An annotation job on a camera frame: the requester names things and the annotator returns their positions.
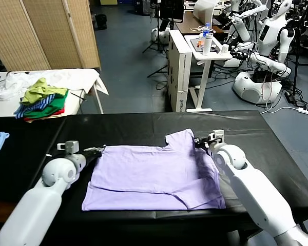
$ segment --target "concrete floor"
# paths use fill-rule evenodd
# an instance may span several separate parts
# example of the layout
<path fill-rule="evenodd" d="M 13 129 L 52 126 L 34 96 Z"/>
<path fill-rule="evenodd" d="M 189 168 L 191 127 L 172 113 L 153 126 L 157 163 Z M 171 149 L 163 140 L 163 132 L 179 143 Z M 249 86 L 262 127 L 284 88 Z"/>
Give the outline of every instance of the concrete floor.
<path fill-rule="evenodd" d="M 142 51 L 149 45 L 150 32 L 156 21 L 150 22 L 149 16 L 139 16 L 132 12 L 132 6 L 105 6 L 92 8 L 96 14 L 107 15 L 107 29 L 95 32 L 102 63 L 101 78 L 109 96 L 100 94 L 105 113 L 141 113 L 166 112 L 165 90 L 157 90 L 160 81 L 166 81 L 163 74 L 146 78 L 153 71 L 166 65 L 165 55 L 154 50 Z M 301 57 L 302 63 L 308 63 L 308 56 Z M 201 70 L 196 65 L 192 70 Z M 199 84 L 200 79 L 191 79 L 191 84 Z M 223 84 L 231 79 L 220 79 L 210 86 Z M 248 110 L 258 109 L 241 101 L 232 91 L 233 83 L 207 89 L 203 107 L 213 110 Z M 308 67 L 299 67 L 297 87 L 303 91 L 304 100 L 308 101 Z M 290 106 L 284 96 L 275 109 Z M 188 108 L 193 108 L 190 100 Z M 82 104 L 84 114 L 97 114 L 93 100 Z M 283 109 L 275 114 L 263 114 L 263 117 L 284 144 L 292 158 L 308 179 L 308 116 L 295 110 Z M 266 233 L 253 237 L 248 245 L 275 245 Z"/>

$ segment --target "bottle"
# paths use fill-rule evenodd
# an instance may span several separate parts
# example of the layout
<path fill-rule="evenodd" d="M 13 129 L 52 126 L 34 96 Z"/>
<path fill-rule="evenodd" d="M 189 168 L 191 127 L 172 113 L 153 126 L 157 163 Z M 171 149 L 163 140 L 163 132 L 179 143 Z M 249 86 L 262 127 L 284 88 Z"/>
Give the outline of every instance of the bottle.
<path fill-rule="evenodd" d="M 208 33 L 205 36 L 204 47 L 203 47 L 203 55 L 209 55 L 211 51 L 213 34 Z"/>
<path fill-rule="evenodd" d="M 201 47 L 203 48 L 204 47 L 204 43 L 205 43 L 205 37 L 209 33 L 209 31 L 210 31 L 210 23 L 206 23 L 205 27 L 203 27 L 202 30 L 203 30 L 203 36 L 201 38 Z"/>

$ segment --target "striped shirt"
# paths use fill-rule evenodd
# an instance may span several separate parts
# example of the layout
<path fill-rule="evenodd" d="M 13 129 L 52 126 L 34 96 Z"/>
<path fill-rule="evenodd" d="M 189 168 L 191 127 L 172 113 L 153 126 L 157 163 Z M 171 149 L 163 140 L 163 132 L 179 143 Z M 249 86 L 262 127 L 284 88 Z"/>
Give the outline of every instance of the striped shirt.
<path fill-rule="evenodd" d="M 47 107 L 52 101 L 55 99 L 56 94 L 50 94 L 46 98 L 41 99 L 40 101 L 37 101 L 36 103 L 32 105 L 24 105 L 21 104 L 20 107 L 14 112 L 16 115 L 15 118 L 23 118 L 24 113 L 31 110 L 43 110 L 45 107 Z"/>

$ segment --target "shirt sleeve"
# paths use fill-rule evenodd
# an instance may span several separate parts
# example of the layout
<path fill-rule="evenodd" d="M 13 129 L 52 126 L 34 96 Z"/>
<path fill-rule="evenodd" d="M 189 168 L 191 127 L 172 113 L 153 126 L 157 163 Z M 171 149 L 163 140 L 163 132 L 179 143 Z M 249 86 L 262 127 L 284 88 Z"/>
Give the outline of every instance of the shirt sleeve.
<path fill-rule="evenodd" d="M 168 144 L 167 148 L 179 152 L 184 152 L 194 148 L 194 134 L 191 129 L 166 135 L 165 141 Z"/>

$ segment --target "water bottle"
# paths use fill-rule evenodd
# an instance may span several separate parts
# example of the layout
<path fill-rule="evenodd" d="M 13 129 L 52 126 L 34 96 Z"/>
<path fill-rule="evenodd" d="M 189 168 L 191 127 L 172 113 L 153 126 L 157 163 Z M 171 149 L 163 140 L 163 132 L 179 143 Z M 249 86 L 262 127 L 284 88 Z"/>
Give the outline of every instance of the water bottle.
<path fill-rule="evenodd" d="M 205 27 L 203 27 L 202 30 L 203 30 L 203 36 L 201 38 L 201 46 L 203 48 L 204 47 L 204 43 L 205 43 L 205 37 L 209 33 L 209 31 L 210 31 L 210 23 L 206 23 Z"/>

